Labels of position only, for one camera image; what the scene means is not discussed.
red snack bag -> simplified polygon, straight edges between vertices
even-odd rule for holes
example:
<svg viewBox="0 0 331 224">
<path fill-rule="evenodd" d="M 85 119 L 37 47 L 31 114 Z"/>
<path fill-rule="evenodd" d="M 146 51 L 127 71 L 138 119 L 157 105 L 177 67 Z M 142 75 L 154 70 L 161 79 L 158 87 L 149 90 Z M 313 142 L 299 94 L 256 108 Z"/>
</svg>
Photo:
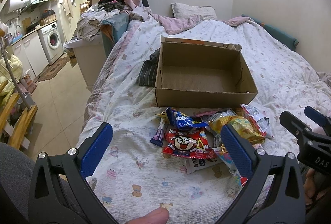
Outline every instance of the red snack bag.
<svg viewBox="0 0 331 224">
<path fill-rule="evenodd" d="M 208 145 L 203 128 L 194 131 L 170 129 L 165 135 L 165 139 L 169 145 L 162 153 L 196 159 L 211 159 L 216 156 L 214 150 Z"/>
</svg>

faucet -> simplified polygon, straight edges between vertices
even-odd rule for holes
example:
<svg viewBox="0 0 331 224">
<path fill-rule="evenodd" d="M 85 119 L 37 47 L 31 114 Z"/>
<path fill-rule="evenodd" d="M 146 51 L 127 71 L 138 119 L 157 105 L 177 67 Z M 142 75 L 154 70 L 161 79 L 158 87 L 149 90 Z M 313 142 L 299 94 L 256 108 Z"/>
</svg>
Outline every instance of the faucet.
<svg viewBox="0 0 331 224">
<path fill-rule="evenodd" d="M 18 34 L 17 34 L 17 26 L 22 29 L 22 27 L 19 24 L 16 25 L 16 27 L 15 27 L 16 37 L 18 36 Z"/>
</svg>

open cardboard box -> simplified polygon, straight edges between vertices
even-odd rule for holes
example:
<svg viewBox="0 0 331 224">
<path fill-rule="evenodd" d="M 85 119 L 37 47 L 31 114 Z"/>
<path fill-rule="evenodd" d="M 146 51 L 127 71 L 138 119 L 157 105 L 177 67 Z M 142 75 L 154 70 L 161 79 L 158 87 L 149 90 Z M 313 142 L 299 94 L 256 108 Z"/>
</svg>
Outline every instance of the open cardboard box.
<svg viewBox="0 0 331 224">
<path fill-rule="evenodd" d="M 240 45 L 161 36 L 158 107 L 226 108 L 258 94 Z"/>
</svg>

white bedsheet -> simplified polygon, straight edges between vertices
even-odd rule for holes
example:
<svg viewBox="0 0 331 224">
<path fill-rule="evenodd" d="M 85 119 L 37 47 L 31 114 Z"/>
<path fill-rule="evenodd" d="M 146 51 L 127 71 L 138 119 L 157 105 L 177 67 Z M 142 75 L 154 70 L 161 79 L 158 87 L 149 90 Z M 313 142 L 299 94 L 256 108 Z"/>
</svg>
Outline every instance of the white bedsheet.
<svg viewBox="0 0 331 224">
<path fill-rule="evenodd" d="M 239 191 L 226 166 L 188 175 L 183 158 L 164 156 L 161 148 L 149 143 L 160 121 L 155 114 L 164 109 L 156 107 L 154 90 L 140 87 L 137 78 L 143 61 L 160 47 L 160 34 L 167 36 L 163 26 L 151 17 L 139 26 L 120 52 L 99 97 L 96 115 L 87 123 L 77 146 L 103 121 L 113 126 L 113 140 L 91 178 L 97 182 L 95 194 L 119 223 L 159 206 L 169 210 L 169 223 L 214 223 Z M 219 21 L 202 21 L 175 36 L 242 45 L 259 90 L 251 104 L 269 117 L 274 135 L 263 145 L 269 154 L 298 153 L 296 139 L 279 123 L 282 111 L 289 110 L 314 128 L 304 116 L 304 107 L 331 107 L 331 90 L 313 68 L 255 22 L 232 28 Z M 202 110 L 181 109 L 188 114 Z"/>
</svg>

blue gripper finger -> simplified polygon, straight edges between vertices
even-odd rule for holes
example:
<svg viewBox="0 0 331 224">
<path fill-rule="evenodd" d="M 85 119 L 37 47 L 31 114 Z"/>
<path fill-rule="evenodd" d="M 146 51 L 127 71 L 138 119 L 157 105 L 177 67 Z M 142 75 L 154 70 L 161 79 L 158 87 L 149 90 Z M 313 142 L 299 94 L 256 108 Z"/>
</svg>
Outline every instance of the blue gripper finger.
<svg viewBox="0 0 331 224">
<path fill-rule="evenodd" d="M 305 108 L 305 115 L 321 127 L 326 125 L 326 117 L 310 106 Z"/>
</svg>

